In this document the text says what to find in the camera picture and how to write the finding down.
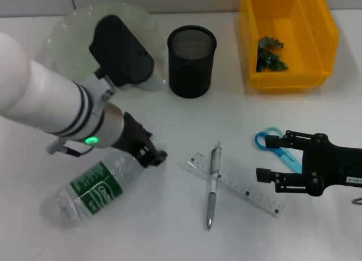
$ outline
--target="white table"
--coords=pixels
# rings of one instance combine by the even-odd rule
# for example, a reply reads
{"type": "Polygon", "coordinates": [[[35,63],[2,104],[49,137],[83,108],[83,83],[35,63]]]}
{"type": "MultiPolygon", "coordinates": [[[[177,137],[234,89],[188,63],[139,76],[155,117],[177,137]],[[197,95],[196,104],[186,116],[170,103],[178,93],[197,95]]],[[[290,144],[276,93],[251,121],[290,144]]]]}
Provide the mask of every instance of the white table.
{"type": "MultiPolygon", "coordinates": [[[[208,153],[221,141],[222,168],[240,178],[254,181],[256,167],[289,172],[253,143],[268,126],[324,132],[334,144],[362,147],[362,10],[333,15],[341,33],[334,75],[322,88],[284,96],[258,95],[243,83],[237,14],[158,15],[165,39],[187,24],[215,34],[212,86],[194,100],[168,90],[116,95],[114,103],[153,132],[169,156],[149,169],[148,180],[76,229],[59,225],[51,197],[110,150],[80,159],[50,156],[45,147],[53,136],[1,118],[0,260],[360,260],[362,207],[351,199],[362,196],[362,189],[333,186],[313,198],[277,195],[274,185],[259,183],[286,202],[280,219],[219,190],[214,225],[207,232],[206,182],[180,167],[189,153],[208,153]]],[[[60,19],[0,19],[0,31],[34,57],[60,19]]]]}

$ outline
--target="pen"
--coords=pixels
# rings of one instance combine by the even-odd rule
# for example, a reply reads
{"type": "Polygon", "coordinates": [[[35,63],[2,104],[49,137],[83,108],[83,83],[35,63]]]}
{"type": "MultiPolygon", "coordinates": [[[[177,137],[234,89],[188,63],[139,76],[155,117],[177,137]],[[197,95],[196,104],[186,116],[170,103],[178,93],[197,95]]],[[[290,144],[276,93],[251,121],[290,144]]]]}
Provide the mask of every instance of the pen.
{"type": "Polygon", "coordinates": [[[211,226],[214,221],[217,180],[220,177],[219,175],[220,160],[221,160],[221,147],[220,147],[220,142],[218,142],[217,147],[211,152],[210,175],[212,176],[212,178],[210,180],[208,208],[206,211],[206,227],[208,230],[211,229],[211,226]]]}

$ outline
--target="clear plastic ruler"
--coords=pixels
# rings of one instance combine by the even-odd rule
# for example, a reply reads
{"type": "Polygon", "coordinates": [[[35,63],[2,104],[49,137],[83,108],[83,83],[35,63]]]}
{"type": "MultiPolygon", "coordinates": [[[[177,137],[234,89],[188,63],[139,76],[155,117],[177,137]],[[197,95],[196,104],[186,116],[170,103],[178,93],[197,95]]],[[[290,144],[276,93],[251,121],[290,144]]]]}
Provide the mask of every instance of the clear plastic ruler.
{"type": "MultiPolygon", "coordinates": [[[[188,169],[193,172],[196,171],[195,174],[198,176],[200,175],[200,172],[202,172],[202,176],[206,179],[210,175],[208,159],[204,155],[196,153],[187,159],[187,163],[190,166],[188,169]]],[[[221,186],[232,191],[238,197],[253,203],[255,206],[263,209],[274,217],[280,217],[285,206],[284,202],[261,191],[255,185],[252,185],[245,180],[235,179],[225,170],[220,169],[220,175],[221,177],[218,179],[218,183],[221,186]]]]}

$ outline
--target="plastic water bottle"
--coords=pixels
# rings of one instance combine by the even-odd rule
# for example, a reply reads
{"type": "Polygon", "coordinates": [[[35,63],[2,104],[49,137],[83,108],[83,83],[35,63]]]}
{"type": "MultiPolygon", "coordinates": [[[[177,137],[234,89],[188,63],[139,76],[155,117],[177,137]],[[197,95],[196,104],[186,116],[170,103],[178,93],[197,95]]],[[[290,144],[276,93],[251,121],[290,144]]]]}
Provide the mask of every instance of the plastic water bottle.
{"type": "Polygon", "coordinates": [[[87,223],[122,194],[143,170],[132,155],[118,151],[62,188],[56,196],[57,203],[71,225],[87,223]]]}

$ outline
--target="yellow plastic bin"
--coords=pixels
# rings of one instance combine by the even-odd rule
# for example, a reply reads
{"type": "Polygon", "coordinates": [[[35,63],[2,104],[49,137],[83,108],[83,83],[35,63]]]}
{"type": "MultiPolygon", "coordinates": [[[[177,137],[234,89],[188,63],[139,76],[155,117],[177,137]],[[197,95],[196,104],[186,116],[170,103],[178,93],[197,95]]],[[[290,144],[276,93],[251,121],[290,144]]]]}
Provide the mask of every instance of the yellow plastic bin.
{"type": "Polygon", "coordinates": [[[333,72],[339,33],[325,0],[241,0],[239,33],[250,85],[255,89],[301,89],[322,85],[333,72]],[[258,40],[284,42],[289,69],[256,72],[258,40]]]}

